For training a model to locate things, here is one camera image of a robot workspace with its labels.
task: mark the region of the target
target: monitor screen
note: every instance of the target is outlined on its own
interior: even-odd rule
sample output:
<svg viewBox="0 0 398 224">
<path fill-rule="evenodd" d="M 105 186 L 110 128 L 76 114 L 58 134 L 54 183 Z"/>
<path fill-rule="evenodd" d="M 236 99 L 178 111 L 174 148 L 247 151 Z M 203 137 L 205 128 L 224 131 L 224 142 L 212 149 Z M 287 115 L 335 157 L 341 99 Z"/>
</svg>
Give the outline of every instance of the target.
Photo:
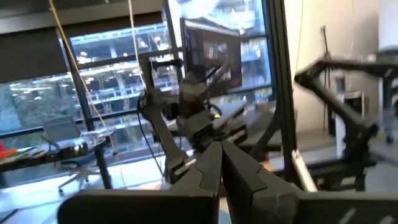
<svg viewBox="0 0 398 224">
<path fill-rule="evenodd" d="M 241 37 L 239 31 L 225 27 L 204 24 L 188 19 L 181 19 L 183 56 L 185 74 L 194 75 L 198 82 L 212 82 L 209 73 L 224 64 L 228 57 L 231 69 L 221 80 L 226 81 L 226 89 L 217 91 L 217 95 L 226 93 L 231 88 L 242 85 Z"/>
</svg>

